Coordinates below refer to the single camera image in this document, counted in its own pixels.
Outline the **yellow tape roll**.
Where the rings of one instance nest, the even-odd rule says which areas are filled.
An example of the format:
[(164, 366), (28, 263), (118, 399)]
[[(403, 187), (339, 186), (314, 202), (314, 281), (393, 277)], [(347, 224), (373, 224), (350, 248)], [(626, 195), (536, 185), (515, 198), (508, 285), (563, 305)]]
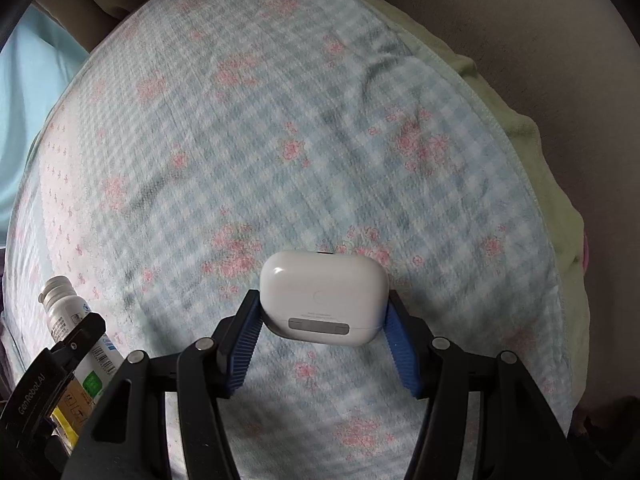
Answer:
[(64, 408), (64, 406), (57, 406), (53, 410), (51, 417), (65, 447), (71, 451), (79, 440), (84, 421), (69, 408)]

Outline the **green mattress pad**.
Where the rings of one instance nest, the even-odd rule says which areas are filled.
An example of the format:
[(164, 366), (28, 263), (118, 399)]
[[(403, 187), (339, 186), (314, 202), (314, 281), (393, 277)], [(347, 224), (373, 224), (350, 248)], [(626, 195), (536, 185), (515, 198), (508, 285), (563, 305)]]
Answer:
[(532, 118), (518, 113), (503, 101), (478, 71), (473, 60), (454, 52), (444, 40), (432, 34), (413, 18), (385, 0), (362, 0), (382, 20), (396, 29), (402, 41), (414, 53), (432, 51), (477, 94), (504, 134), (526, 172), (548, 229), (555, 253), (562, 294), (563, 339), (567, 366), (572, 380), (570, 406), (576, 408), (586, 391), (589, 362), (589, 301), (585, 288), (586, 250), (582, 216), (556, 182), (544, 153), (537, 125)]

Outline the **light blue hanging cloth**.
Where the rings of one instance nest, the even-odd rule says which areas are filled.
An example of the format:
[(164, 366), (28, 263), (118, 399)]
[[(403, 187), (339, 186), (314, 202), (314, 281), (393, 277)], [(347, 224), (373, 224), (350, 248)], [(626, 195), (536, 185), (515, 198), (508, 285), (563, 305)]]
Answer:
[(1, 243), (32, 141), (88, 58), (73, 36), (35, 6), (18, 21), (1, 50)]

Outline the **brown cardboard box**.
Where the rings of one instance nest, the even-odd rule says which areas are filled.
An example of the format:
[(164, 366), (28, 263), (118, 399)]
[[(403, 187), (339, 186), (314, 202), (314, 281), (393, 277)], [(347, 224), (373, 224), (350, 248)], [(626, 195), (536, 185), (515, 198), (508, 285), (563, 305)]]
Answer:
[(78, 380), (73, 377), (58, 401), (58, 409), (76, 434), (80, 434), (85, 423), (88, 422), (93, 407), (94, 403), (91, 396), (82, 388)]

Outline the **blue checkered bed sheet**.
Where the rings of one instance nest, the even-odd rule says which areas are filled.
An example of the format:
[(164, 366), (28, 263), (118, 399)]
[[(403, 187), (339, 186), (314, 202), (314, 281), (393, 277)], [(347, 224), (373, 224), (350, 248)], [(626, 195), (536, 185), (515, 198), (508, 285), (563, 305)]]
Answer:
[[(15, 387), (104, 319), (70, 375), (92, 414), (131, 352), (183, 351), (259, 294), (270, 256), (325, 252), (378, 262), (434, 336), (514, 352), (570, 426), (555, 253), (518, 155), (458, 73), (362, 0), (140, 6), (32, 141), (4, 250)], [(235, 479), (409, 479), (427, 403), (384, 324), (360, 347), (313, 344), (262, 312), (218, 402)]]

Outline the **white earbuds case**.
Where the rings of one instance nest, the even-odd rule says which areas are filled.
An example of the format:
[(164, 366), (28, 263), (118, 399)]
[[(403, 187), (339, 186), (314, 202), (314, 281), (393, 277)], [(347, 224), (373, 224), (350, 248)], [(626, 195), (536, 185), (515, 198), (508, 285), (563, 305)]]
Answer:
[(267, 327), (313, 344), (368, 344), (382, 330), (389, 294), (386, 270), (366, 256), (277, 252), (260, 271)]

